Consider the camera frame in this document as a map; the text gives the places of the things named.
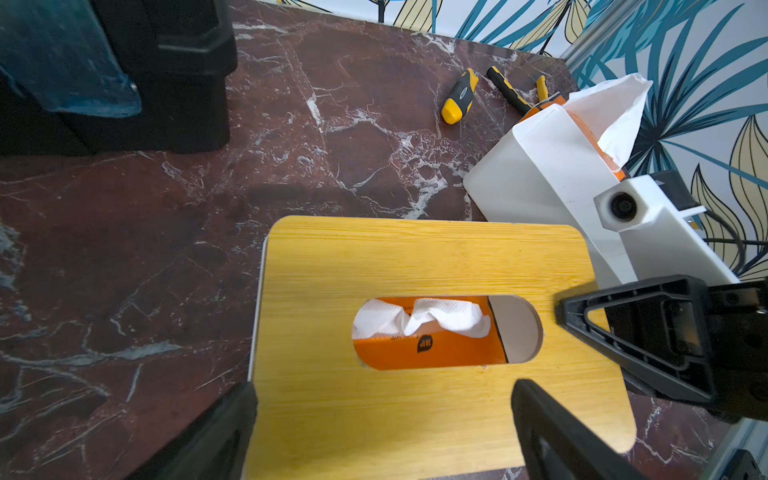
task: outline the tissue box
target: tissue box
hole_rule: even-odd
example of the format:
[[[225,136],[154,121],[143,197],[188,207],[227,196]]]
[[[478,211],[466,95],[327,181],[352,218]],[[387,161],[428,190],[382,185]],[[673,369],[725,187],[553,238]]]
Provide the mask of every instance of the tissue box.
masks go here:
[[[413,313],[414,302],[421,297],[387,297],[379,300],[400,305]],[[443,329],[437,322],[425,323],[411,336],[374,336],[353,341],[355,351],[369,367],[377,370],[422,369],[441,366],[495,365],[507,357],[487,296],[441,296],[445,300],[477,303],[483,315],[491,317],[491,331],[472,338]]]

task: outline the oval opening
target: oval opening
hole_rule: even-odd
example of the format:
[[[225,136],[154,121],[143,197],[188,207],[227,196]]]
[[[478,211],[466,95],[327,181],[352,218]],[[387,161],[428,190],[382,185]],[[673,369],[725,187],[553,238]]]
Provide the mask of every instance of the oval opening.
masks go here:
[[[357,356],[377,370],[524,363],[544,338],[535,308],[516,295],[380,297],[352,330]]]

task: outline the tissue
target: tissue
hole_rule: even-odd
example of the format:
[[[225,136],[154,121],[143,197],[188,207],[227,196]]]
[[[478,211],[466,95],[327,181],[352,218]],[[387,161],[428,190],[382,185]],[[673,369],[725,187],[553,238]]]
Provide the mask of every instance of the tissue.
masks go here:
[[[381,300],[368,300],[355,315],[352,324],[352,339],[369,339],[377,333],[402,335],[410,316],[399,305]]]
[[[491,331],[491,317],[483,315],[477,303],[420,298],[409,316],[401,306],[374,299],[368,300],[355,315],[352,338],[367,339],[377,333],[411,336],[421,325],[434,320],[443,329],[471,338],[482,338]]]

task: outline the screwdriver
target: screwdriver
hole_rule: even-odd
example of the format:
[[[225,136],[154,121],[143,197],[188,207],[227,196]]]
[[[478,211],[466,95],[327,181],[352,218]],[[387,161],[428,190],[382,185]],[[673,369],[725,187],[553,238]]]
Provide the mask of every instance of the screwdriver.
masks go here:
[[[472,99],[475,97],[478,81],[480,78],[471,68],[467,68],[458,78],[442,106],[442,119],[446,124],[453,125],[467,115],[472,108]]]
[[[536,90],[538,90],[538,100],[544,101],[549,98],[549,90],[547,89],[547,79],[542,75],[536,81]]]
[[[507,99],[512,107],[518,111],[520,115],[525,115],[531,110],[531,105],[525,101],[525,99],[518,93],[517,90],[512,88],[509,80],[498,70],[496,67],[490,67],[485,76],[496,85],[496,88],[502,93],[502,96]]]

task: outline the yellow screwdriver handle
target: yellow screwdriver handle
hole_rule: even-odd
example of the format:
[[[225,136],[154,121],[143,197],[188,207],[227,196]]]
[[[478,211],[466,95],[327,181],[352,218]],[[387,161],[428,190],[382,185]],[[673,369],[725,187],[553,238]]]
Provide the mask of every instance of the yellow screwdriver handle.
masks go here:
[[[478,86],[477,74],[471,68],[467,68],[451,89],[451,93],[442,106],[442,119],[446,124],[453,125],[461,120],[470,108],[475,97],[475,87]]]

